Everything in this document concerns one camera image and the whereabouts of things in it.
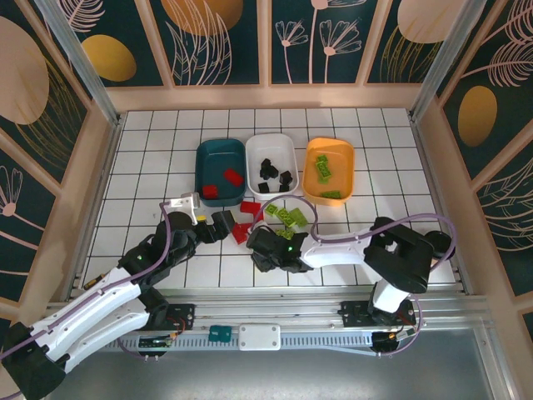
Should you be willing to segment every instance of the green lego brick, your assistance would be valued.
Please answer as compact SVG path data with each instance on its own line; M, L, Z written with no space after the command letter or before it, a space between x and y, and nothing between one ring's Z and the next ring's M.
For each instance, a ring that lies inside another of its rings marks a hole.
M285 229L277 229L276 230L276 235L277 236L281 236L283 238L285 238L286 240L291 240L292 237L294 236L294 231L289 229L288 231L286 231Z
M294 210L291 210L289 214L291 214L292 219L296 221L296 225L298 225L298 227L300 228L305 228L309 223L306 217L300 211L300 208L295 208Z
M322 179L328 179L331 177L330 168L327 167L326 162L317 162L316 169L318 170L318 176Z
M338 190L331 190L330 192L322 192L320 193L321 197L324 198L342 198L341 192Z
M276 215L277 207L274 204L269 204L265 208L265 213L273 217Z
M278 217L287 228L292 228L296 225L296 221L285 208L277 210L276 217Z
M232 340L232 327L212 325L209 328L209 342L229 343Z

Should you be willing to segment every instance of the red lego brick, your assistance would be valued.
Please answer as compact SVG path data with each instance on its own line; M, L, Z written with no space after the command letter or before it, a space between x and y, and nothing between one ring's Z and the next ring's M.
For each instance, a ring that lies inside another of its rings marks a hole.
M259 202L242 202L241 203L241 213L247 213L247 214L253 214L255 217L257 213L259 213L259 209L261 208L261 204ZM261 216L257 221L263 220L263 213L261 213Z
M248 239L247 229L243 227L243 224L236 223L232 230L232 235L235 238L237 244L244 243Z
M218 189L215 185L207 185L202 187L203 198L218 198Z
M233 186L241 186L244 183L244 177L239 175L234 169L228 168L224 172L224 178L232 183Z

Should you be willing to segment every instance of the purple cable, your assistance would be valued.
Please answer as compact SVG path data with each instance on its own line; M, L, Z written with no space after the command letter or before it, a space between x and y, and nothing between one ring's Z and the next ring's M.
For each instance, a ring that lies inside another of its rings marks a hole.
M448 250L444 253L444 256L433 267L431 267L430 271L431 272L435 271L435 269L437 269L444 261L446 261L450 257L450 255L452 254L453 250L456 248L457 232L456 232L456 227L454 226L453 222L447 217L444 217L444 216L439 215L439 214L430 213L430 212L422 213L422 214L410 215L408 217L404 217L402 219L398 219L397 221L390 222L387 225L379 227L378 229L375 229L375 230L367 232L367 233L363 233L361 236L355 236L354 235L353 237L345 237L343 239L325 239L325 238L321 238L316 233L316 227L318 226L318 212L316 212L316 208L311 204L311 202L309 202L309 200L307 200L307 199L305 199L303 197L296 196L294 194L282 194L281 196L277 196L277 197L271 198L270 200L266 201L261 206L261 208L259 209L259 212L257 213L257 215L253 218L253 222L252 222L252 225L250 226L249 232L251 232L253 230L253 228L255 227L255 225L257 223L257 220L259 219L259 216L262 215L263 210L270 203L275 202L276 200L280 200L282 198L297 198L299 200L302 200L305 204L307 204L311 208L311 210L313 211L313 214L315 215L315 221L313 222L313 224L311 226L310 234L311 234L312 238L315 239L319 243L325 243L325 244L331 243L331 244L333 244L333 243L351 243L351 242L356 242L358 240L366 239L366 238L368 238L370 236L374 236L374 235L378 235L380 233L383 233L387 229L396 227L398 225L402 225L402 223L408 223L409 221L414 221L416 219L421 219L421 218L435 218L437 220L440 220L440 221L446 223L448 225L448 227L450 228L451 243L450 243L450 246L448 247Z
M165 220L165 226L167 228L166 229L167 241L165 242L165 248L163 250L162 255L159 257L159 259L157 261L155 261L151 267L145 269L144 271L138 272L135 275L132 275L131 277L125 277L124 279L121 279L120 281L116 281L116 282L110 283L106 287L103 287L101 291L95 292L92 295L90 295L89 297L85 298L76 307L74 307L72 310L69 310L68 312L65 312L65 314L62 315L61 317L59 317L55 322L52 322L50 325L48 325L48 331L49 332L51 332L57 325L59 325L60 323L65 321L67 318L69 318L75 312L77 312L80 308L83 308L88 303L90 303L94 298L97 298L98 296L103 296L103 294L107 290L112 289L112 288L114 288L114 287L116 287L118 285L121 285L121 284L125 283L125 282L131 282L134 279L138 279L138 278L146 275L147 273L150 273L151 271L153 271L154 269L156 269L157 267L159 267L161 265L161 263L167 257L168 250L170 249L170 220L168 219L167 210L165 210L165 206L168 205L168 204L169 204L169 202L161 202L161 203L159 203L159 207L162 210L163 218ZM0 361L2 361L5 357L10 356L11 354L16 352L17 350L23 348L24 346L27 346L28 344L30 344L32 342L35 342L37 339L39 339L45 333L47 333L47 331L44 331L44 330L41 331L41 332L38 332L35 335L31 336L30 338L24 340L23 342L20 342L18 345L11 347L6 352L3 352L2 354L0 354ZM11 396L15 396L15 395L18 396L19 394L20 393L14 393ZM14 398L14 397L11 397L11 396L0 398L0 400L8 400L8 399Z

